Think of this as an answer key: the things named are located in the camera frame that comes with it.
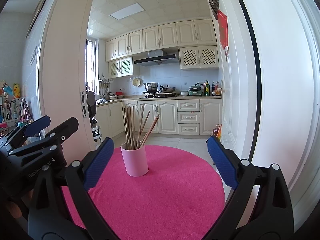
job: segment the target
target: stainless steel pot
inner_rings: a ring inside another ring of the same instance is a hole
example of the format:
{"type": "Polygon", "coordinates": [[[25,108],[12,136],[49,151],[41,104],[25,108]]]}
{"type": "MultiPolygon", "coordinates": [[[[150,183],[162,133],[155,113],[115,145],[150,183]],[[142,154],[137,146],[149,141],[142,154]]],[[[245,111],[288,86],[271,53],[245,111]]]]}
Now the stainless steel pot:
{"type": "Polygon", "coordinates": [[[157,92],[158,91],[158,82],[153,82],[153,83],[143,83],[144,88],[146,89],[147,92],[157,92]]]}
{"type": "Polygon", "coordinates": [[[163,87],[163,86],[159,86],[159,87],[162,93],[172,93],[173,91],[176,90],[175,87],[169,87],[169,85],[167,85],[166,87],[163,87]]]}

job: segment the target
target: ceiling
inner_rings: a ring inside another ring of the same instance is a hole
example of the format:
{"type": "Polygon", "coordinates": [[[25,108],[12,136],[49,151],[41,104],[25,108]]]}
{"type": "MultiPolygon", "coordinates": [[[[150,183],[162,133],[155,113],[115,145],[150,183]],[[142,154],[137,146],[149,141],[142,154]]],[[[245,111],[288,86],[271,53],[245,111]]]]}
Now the ceiling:
{"type": "Polygon", "coordinates": [[[200,17],[211,17],[206,0],[93,0],[88,35],[111,40],[152,25],[200,17]],[[109,16],[136,2],[145,11],[121,20],[109,16]]]}

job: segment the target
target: range hood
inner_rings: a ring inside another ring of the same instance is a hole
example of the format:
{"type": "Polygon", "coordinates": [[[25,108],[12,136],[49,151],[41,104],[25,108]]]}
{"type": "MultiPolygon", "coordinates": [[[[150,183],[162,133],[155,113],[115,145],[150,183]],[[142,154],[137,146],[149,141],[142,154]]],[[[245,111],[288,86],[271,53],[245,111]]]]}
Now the range hood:
{"type": "Polygon", "coordinates": [[[134,63],[142,66],[154,66],[178,63],[179,57],[177,54],[167,54],[162,49],[149,51],[148,58],[135,60],[134,63]]]}

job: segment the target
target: pink round rug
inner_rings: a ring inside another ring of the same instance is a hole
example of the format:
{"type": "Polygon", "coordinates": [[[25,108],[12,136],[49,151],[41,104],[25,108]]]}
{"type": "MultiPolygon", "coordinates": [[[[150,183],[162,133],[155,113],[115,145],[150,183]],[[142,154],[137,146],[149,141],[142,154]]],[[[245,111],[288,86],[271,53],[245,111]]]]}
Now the pink round rug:
{"type": "MultiPolygon", "coordinates": [[[[120,148],[89,195],[121,240],[200,240],[225,204],[218,173],[198,156],[172,147],[147,145],[149,172],[126,173],[120,148]]],[[[74,222],[84,224],[69,190],[63,193],[74,222]]]]}

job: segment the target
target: silver screw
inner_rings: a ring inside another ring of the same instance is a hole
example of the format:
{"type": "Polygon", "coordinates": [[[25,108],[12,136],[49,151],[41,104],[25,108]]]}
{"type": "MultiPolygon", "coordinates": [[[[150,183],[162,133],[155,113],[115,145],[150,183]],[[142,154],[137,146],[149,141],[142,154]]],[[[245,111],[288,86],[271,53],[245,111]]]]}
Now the silver screw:
{"type": "Polygon", "coordinates": [[[244,165],[244,166],[249,166],[250,165],[250,162],[246,159],[243,159],[241,160],[241,164],[244,165]]]}
{"type": "Polygon", "coordinates": [[[80,161],[73,161],[72,163],[71,163],[71,166],[72,167],[78,167],[80,165],[80,161]]]}
{"type": "Polygon", "coordinates": [[[48,169],[49,169],[49,165],[48,164],[45,164],[45,165],[42,166],[42,170],[43,171],[46,171],[48,169]]]}
{"type": "Polygon", "coordinates": [[[280,169],[280,167],[279,167],[278,164],[273,164],[273,165],[272,165],[272,168],[275,169],[275,170],[279,170],[279,169],[280,169]]]}

